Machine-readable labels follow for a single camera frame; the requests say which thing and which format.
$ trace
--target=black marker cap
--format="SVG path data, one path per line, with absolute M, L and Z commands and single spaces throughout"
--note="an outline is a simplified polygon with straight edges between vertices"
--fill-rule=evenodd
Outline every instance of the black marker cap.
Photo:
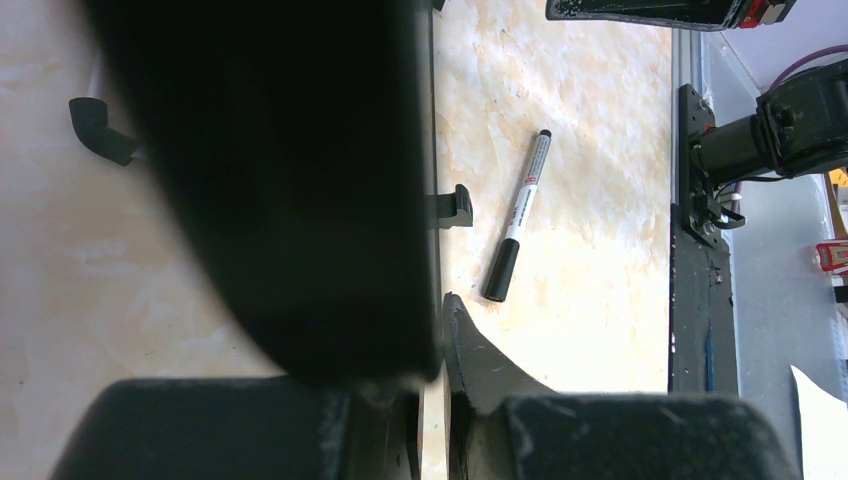
M 512 280 L 512 269 L 515 268 L 515 259 L 518 258 L 518 247 L 520 247 L 520 244 L 511 238 L 506 238 L 501 242 L 483 297 L 493 302 L 506 300 L 506 292 L 509 290 L 509 282 Z

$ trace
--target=marble table surface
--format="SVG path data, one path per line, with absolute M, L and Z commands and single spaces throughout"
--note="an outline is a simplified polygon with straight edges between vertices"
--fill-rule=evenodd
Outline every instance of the marble table surface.
M 665 392 L 671 31 L 548 22 L 544 0 L 449 0 L 434 18 L 440 188 L 474 227 L 441 234 L 442 286 L 561 392 Z M 482 297 L 535 134 L 553 133 L 504 303 Z M 444 384 L 425 395 L 423 470 L 443 478 Z
M 439 182 L 466 185 L 475 210 L 473 228 L 441 233 L 443 289 L 552 388 L 664 391 L 671 34 L 547 22 L 543 6 L 435 14 Z M 45 478 L 119 379 L 279 373 L 204 282 L 145 163 L 98 161 L 76 139 L 67 101 L 94 50 L 74 2 L 0 2 L 0 479 Z M 480 292 L 542 128 L 548 163 L 494 304 Z M 425 396 L 425 478 L 445 478 L 443 387 Z

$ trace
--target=black cable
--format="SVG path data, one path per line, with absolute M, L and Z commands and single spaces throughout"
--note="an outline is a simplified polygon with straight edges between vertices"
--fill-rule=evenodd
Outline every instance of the black cable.
M 729 186 L 731 186 L 735 183 L 739 183 L 739 182 L 779 182 L 780 180 L 783 180 L 784 178 L 786 178 L 786 177 L 756 177 L 756 176 L 742 177 L 739 180 L 736 180 L 735 182 L 726 183 L 726 184 L 724 184 L 724 186 L 719 188 L 718 192 L 716 192 L 715 199 L 716 199 L 716 201 L 718 201 L 718 197 L 721 196 L 722 192 L 727 190 L 727 187 L 729 187 Z

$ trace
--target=white paper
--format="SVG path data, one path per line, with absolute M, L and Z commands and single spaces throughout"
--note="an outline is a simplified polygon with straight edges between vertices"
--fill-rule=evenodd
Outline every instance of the white paper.
M 804 480 L 848 479 L 848 406 L 792 366 L 801 413 Z

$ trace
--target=marker pen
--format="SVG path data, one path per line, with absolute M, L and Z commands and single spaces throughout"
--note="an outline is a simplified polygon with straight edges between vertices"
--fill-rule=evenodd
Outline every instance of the marker pen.
M 518 258 L 521 232 L 524 231 L 527 219 L 530 218 L 530 207 L 533 206 L 533 197 L 536 196 L 539 177 L 542 175 L 545 157 L 548 155 L 550 146 L 551 132 L 550 130 L 542 130 L 533 145 L 530 168 L 527 170 L 524 183 L 518 191 L 518 198 L 515 200 L 515 208 L 512 209 L 506 235 L 504 235 L 501 246 L 498 248 L 498 256 L 495 259 L 495 265 L 492 267 L 489 283 L 483 292 L 483 296 L 493 302 L 506 300 L 506 292 L 509 290 L 509 282 L 512 280 L 512 269 L 515 268 L 515 259 Z

